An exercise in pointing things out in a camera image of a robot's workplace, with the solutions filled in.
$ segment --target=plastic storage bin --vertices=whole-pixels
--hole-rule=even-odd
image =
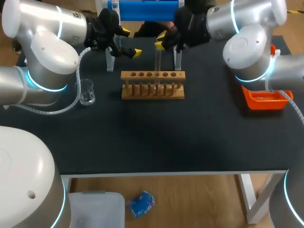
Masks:
[[[77,192],[69,195],[71,228],[124,228],[124,198],[114,192]]]

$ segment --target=robotic arm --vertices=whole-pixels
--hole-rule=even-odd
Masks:
[[[0,105],[54,103],[76,71],[79,57],[72,46],[92,50],[110,47],[111,55],[136,57],[141,50],[118,47],[114,36],[129,36],[115,11],[98,18],[33,0],[7,0],[4,33],[22,45],[28,67],[0,67]]]
[[[175,26],[155,43],[158,49],[228,40],[223,58],[239,82],[249,90],[302,90],[304,54],[270,55],[273,30],[287,18],[285,0],[232,0],[205,6],[193,14],[186,7],[175,14]]]

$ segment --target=clear glass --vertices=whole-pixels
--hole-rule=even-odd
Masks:
[[[161,70],[161,64],[162,64],[162,51],[155,49],[155,73],[159,74],[160,70]],[[155,89],[155,85],[156,84],[160,84],[159,80],[155,80],[154,81],[154,89]]]
[[[95,102],[93,82],[90,79],[81,79],[81,93],[79,101],[82,105],[92,105]]]

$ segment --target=orange container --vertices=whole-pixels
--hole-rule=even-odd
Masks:
[[[270,50],[271,54],[274,55],[276,47],[274,45],[271,45]],[[247,101],[247,105],[252,110],[280,110],[283,109],[288,103],[288,100],[279,92],[253,92],[247,90],[243,86],[242,89]],[[285,93],[287,93],[291,99],[294,98],[294,95],[291,91],[288,90],[285,91]]]

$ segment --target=wooden test tube rack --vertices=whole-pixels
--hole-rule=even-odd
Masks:
[[[184,71],[122,71],[122,99],[184,99]]]

